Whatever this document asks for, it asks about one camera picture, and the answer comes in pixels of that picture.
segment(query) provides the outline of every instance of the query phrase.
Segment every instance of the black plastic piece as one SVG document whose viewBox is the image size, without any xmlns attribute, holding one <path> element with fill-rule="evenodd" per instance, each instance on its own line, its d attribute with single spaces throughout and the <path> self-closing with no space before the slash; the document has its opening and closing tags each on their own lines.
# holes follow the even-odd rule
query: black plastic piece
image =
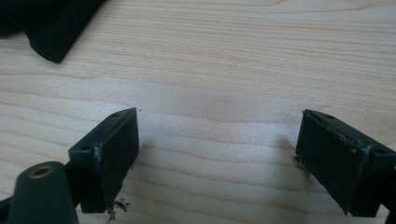
<svg viewBox="0 0 396 224">
<path fill-rule="evenodd" d="M 0 35 L 22 29 L 43 58 L 60 63 L 104 0 L 0 0 Z"/>
<path fill-rule="evenodd" d="M 312 110 L 303 114 L 299 161 L 345 213 L 374 217 L 384 198 L 395 197 L 386 194 L 392 191 L 396 153 L 333 116 Z"/>
<path fill-rule="evenodd" d="M 14 223 L 78 223 L 60 162 L 44 162 L 18 176 L 7 221 Z"/>
<path fill-rule="evenodd" d="M 69 149 L 66 165 L 75 203 L 84 213 L 113 210 L 122 180 L 139 152 L 136 109 L 108 116 Z"/>
</svg>

